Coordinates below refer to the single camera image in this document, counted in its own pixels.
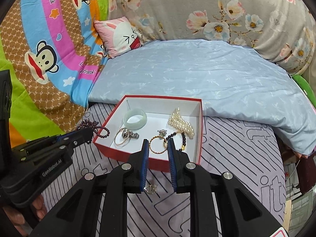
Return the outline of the left human hand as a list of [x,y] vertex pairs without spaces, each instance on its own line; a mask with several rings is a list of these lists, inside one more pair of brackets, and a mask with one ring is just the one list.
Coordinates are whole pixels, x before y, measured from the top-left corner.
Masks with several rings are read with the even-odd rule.
[[1,236],[28,236],[22,225],[28,223],[35,228],[46,214],[41,194],[24,208],[18,208],[9,199],[1,198]]

